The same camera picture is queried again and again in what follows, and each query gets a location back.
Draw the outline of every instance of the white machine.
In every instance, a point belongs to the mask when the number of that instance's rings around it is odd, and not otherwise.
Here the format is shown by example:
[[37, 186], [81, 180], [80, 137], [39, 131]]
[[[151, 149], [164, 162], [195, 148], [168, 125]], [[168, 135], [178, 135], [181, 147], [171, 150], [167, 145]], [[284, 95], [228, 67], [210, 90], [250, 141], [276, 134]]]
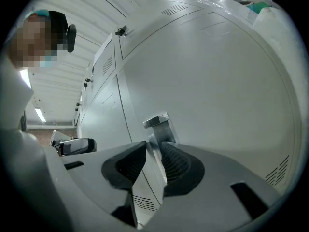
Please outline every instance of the white machine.
[[241, 15], [158, 0], [119, 25], [81, 91], [78, 136], [97, 152], [59, 157], [1, 132], [10, 176], [40, 214], [67, 231], [253, 231], [266, 221], [306, 161], [308, 92], [277, 52], [285, 46]]

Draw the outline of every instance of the person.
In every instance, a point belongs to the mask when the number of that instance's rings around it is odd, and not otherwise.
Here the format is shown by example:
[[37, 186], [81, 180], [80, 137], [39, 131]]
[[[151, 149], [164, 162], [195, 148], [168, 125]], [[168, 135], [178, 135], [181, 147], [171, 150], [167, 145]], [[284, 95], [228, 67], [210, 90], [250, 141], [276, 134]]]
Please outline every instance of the person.
[[66, 43], [67, 30], [63, 13], [37, 10], [29, 13], [22, 26], [5, 42], [0, 56], [1, 129], [25, 127], [24, 109], [33, 90], [21, 80], [18, 72], [25, 67], [49, 67], [57, 50], [62, 50]]

